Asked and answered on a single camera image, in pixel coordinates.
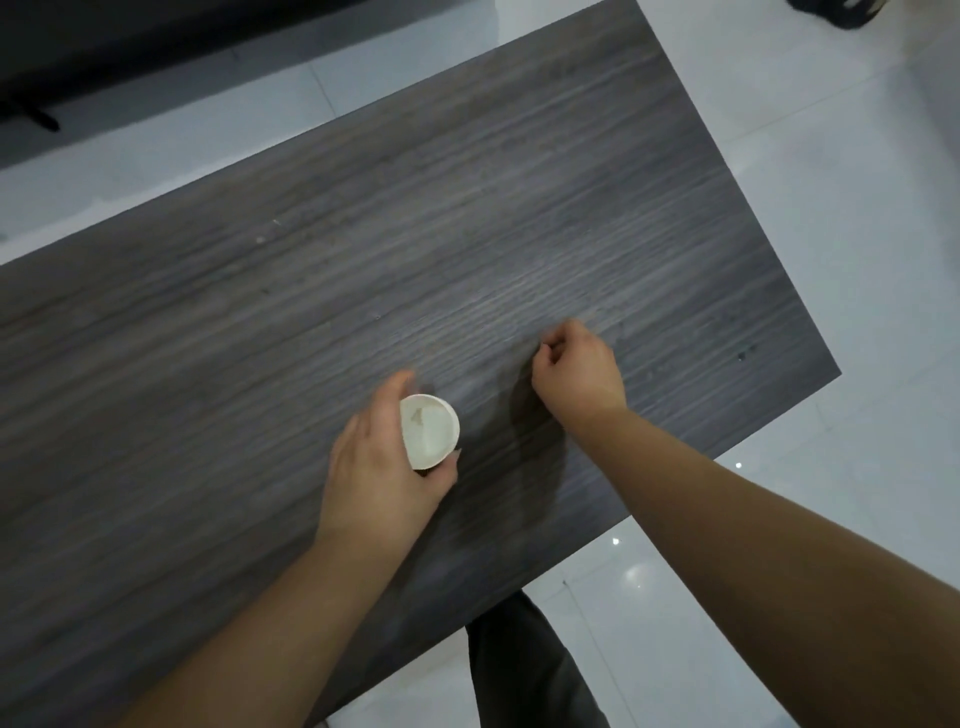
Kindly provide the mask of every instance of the right hand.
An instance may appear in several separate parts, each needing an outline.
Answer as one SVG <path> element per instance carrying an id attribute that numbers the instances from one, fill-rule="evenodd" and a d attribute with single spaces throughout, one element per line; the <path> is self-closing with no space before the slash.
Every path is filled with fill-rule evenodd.
<path id="1" fill-rule="evenodd" d="M 576 435 L 598 415 L 627 409 L 613 351 L 576 319 L 543 336 L 533 361 L 534 390 L 564 429 Z"/>

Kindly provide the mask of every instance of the forearm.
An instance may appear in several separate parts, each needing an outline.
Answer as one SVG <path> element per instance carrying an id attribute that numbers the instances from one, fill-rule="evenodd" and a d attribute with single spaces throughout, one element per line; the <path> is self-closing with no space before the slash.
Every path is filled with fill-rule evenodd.
<path id="1" fill-rule="evenodd" d="M 317 543 L 120 726 L 300 728 L 391 573 L 362 548 Z"/>
<path id="2" fill-rule="evenodd" d="M 803 724 L 957 718 L 956 591 L 626 410 L 574 435 Z"/>

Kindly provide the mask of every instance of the hand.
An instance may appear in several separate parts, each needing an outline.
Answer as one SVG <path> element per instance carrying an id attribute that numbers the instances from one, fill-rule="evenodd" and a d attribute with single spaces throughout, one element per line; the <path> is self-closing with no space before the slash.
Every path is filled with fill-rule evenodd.
<path id="1" fill-rule="evenodd" d="M 460 455 L 451 453 L 427 476 L 411 469 L 400 400 L 413 377 L 397 372 L 387 379 L 333 444 L 317 529 L 318 542 L 363 549 L 390 577 L 457 481 Z"/>
<path id="2" fill-rule="evenodd" d="M 625 410 L 627 394 L 613 352 L 576 319 L 543 336 L 533 385 L 547 409 L 577 436 L 600 413 Z"/>

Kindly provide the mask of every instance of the left hand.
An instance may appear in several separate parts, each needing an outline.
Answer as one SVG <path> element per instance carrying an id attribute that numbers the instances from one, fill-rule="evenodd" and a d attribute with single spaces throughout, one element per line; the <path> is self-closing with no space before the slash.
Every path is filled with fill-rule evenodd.
<path id="1" fill-rule="evenodd" d="M 426 476 L 410 467 L 400 431 L 400 400 L 413 379 L 413 372 L 387 379 L 333 444 L 317 529 L 318 542 L 364 549 L 390 575 L 457 482 L 459 451 Z"/>

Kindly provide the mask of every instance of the tile grout line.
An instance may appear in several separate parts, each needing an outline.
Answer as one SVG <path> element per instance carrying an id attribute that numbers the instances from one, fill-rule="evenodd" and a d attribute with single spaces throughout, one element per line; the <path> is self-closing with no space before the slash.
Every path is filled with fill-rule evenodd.
<path id="1" fill-rule="evenodd" d="M 635 728 L 639 728 L 640 724 L 636 721 L 634 710 L 630 707 L 630 703 L 627 701 L 626 696 L 620 689 L 620 683 L 617 681 L 616 675 L 613 674 L 613 670 L 610 669 L 610 664 L 607 662 L 607 656 L 603 653 L 603 650 L 600 649 L 600 644 L 597 642 L 597 638 L 593 634 L 593 630 L 590 628 L 590 623 L 587 621 L 587 616 L 584 614 L 584 610 L 580 606 L 580 602 L 577 600 L 577 595 L 573 593 L 572 589 L 570 589 L 570 585 L 566 583 L 566 579 L 564 579 L 564 589 L 570 592 L 570 598 L 573 599 L 573 605 L 577 608 L 577 612 L 580 613 L 580 619 L 584 621 L 584 626 L 587 628 L 587 631 L 590 635 L 590 641 L 593 642 L 593 646 L 596 647 L 597 654 L 600 655 L 600 660 L 603 662 L 603 667 L 607 669 L 607 673 L 609 674 L 611 680 L 613 680 L 613 686 L 616 688 L 616 694 L 618 694 L 620 696 L 620 700 L 623 701 L 623 705 L 627 709 L 627 713 L 630 715 L 630 720 L 634 722 Z"/>
<path id="2" fill-rule="evenodd" d="M 317 88 L 320 89 L 320 95 L 324 97 L 324 101 L 326 101 L 326 105 L 330 107 L 330 113 L 333 114 L 333 118 L 335 119 L 340 118 L 340 114 L 337 113 L 336 108 L 333 106 L 333 102 L 330 101 L 330 97 L 326 95 L 326 89 L 324 88 L 324 84 L 320 80 L 320 76 L 317 75 L 316 69 L 314 69 L 313 67 L 313 61 L 312 60 L 307 61 L 306 67 L 310 69 L 310 75 L 313 76 L 313 80 L 316 82 Z"/>
<path id="3" fill-rule="evenodd" d="M 863 412 L 866 412 L 866 411 L 867 411 L 868 409 L 870 409 L 871 407 L 879 404 L 881 401 L 883 401 L 883 400 L 885 400 L 886 398 L 890 397 L 891 395 L 895 394 L 896 392 L 898 392 L 899 390 L 903 389 L 904 387 L 907 387 L 907 386 L 909 386 L 910 384 L 913 384 L 913 383 L 916 382 L 918 379 L 920 379 L 922 376 L 928 375 L 930 372 L 932 372 L 932 371 L 933 371 L 934 369 L 936 369 L 938 366 L 940 366 L 941 364 L 943 364 L 948 358 L 950 358 L 951 356 L 955 356 L 955 355 L 958 354 L 959 352 L 960 352 L 960 346 L 954 347 L 953 349 L 950 349 L 950 350 L 944 352 L 941 356 L 937 357 L 937 359 L 936 359 L 935 361 L 931 362 L 929 366 L 924 367 L 924 368 L 921 369 L 919 372 L 917 372 L 916 374 L 914 374 L 914 375 L 912 375 L 912 376 L 904 379 L 903 381 L 897 382 L 897 383 L 894 384 L 892 387 L 890 387 L 889 389 L 887 389 L 885 392 L 881 392 L 880 394 L 876 395 L 876 397 L 872 398 L 871 400 L 868 400 L 868 401 L 864 402 L 864 403 L 861 404 L 859 407 L 857 407 L 856 409 L 854 409 L 852 412 L 849 412 L 849 413 L 847 413 L 846 415 L 844 415 L 842 418 L 840 418 L 840 419 L 839 419 L 835 424 L 833 424 L 833 425 L 830 425 L 829 423 L 827 423 L 826 419 L 822 417 L 822 419 L 824 420 L 824 424 L 827 426 L 827 432 L 830 432 L 830 431 L 834 430 L 836 427 L 839 427 L 840 425 L 846 424 L 847 422 L 849 422 L 850 420 L 852 420 L 852 419 L 853 419 L 854 417 L 856 417 L 857 415 L 859 415 L 859 414 L 861 414 L 861 413 L 863 413 Z M 814 401 L 813 403 L 814 403 L 814 405 L 817 407 L 817 414 L 820 415 L 821 412 L 820 412 L 820 406 L 819 406 L 819 404 L 818 404 L 816 401 Z"/>
<path id="4" fill-rule="evenodd" d="M 725 140 L 725 141 L 721 141 L 720 139 L 717 139 L 716 137 L 714 137 L 714 138 L 713 138 L 713 143 L 717 145 L 717 148 L 718 148 L 718 149 L 722 149 L 722 148 L 723 148 L 723 145 L 736 144 L 737 142 L 739 142 L 739 141 L 741 141 L 741 140 L 743 140 L 743 139 L 746 139 L 746 138 L 747 138 L 748 136 L 750 136 L 751 134 L 755 134 L 755 133 L 757 133 L 757 132 L 761 132 L 761 131 L 763 131 L 764 129 L 767 129 L 768 127 L 772 127 L 774 124 L 779 124 L 779 122 L 784 121 L 784 120 L 786 120 L 786 119 L 789 119 L 791 116 L 796 116 L 797 114 L 802 113 L 802 112 L 804 112 L 804 111 L 807 111 L 808 109 L 813 109 L 814 107 L 819 106 L 820 104 L 823 104 L 824 102 L 827 102 L 827 101 L 829 101 L 830 99 L 836 98 L 837 96 L 839 96 L 839 95 L 842 94 L 842 93 L 846 93 L 847 91 L 850 91 L 850 90 L 852 90 L 852 89 L 854 89 L 854 88 L 857 88 L 858 86 L 864 85 L 864 84 L 866 84 L 866 83 L 868 83 L 868 82 L 870 82 L 870 81 L 873 81 L 873 80 L 875 80 L 875 79 L 878 79 L 878 78 L 880 78 L 881 76 L 884 76 L 884 75 L 886 75 L 886 74 L 888 74 L 888 73 L 891 73 L 891 72 L 893 72 L 893 71 L 895 71 L 895 70 L 906 70 L 906 68 L 909 66 L 909 64 L 910 64 L 910 60 L 901 60 L 901 61 L 898 61 L 898 62 L 893 63 L 893 64 L 891 64 L 891 65 L 888 65 L 886 68 L 881 68 L 881 69 L 878 70 L 876 73 L 872 73 L 870 76 L 868 76 L 868 77 L 865 78 L 865 79 L 861 79 L 860 81 L 857 81 L 857 82 L 854 83 L 854 84 L 850 84 L 850 85 L 848 85 L 848 86 L 844 86 L 843 88 L 837 89 L 837 90 L 834 91 L 833 93 L 830 93 L 830 95 L 824 96 L 822 99 L 817 99 L 816 101 L 811 101 L 811 102 L 810 102 L 809 104 L 807 104 L 806 106 L 800 107 L 799 109 L 794 109 L 793 111 L 790 111 L 789 113 L 786 113 L 786 114 L 784 114 L 783 116 L 778 116 L 776 119 L 771 119 L 770 121 L 764 122 L 763 124 L 760 124 L 760 126 L 756 127 L 755 129 L 751 129 L 751 130 L 749 130 L 748 132 L 744 132 L 744 133 L 742 133 L 742 134 L 740 134 L 740 135 L 738 135 L 738 136 L 734 136 L 734 137 L 732 137 L 732 138 L 730 138 L 730 139 L 727 139 L 727 140 Z"/>

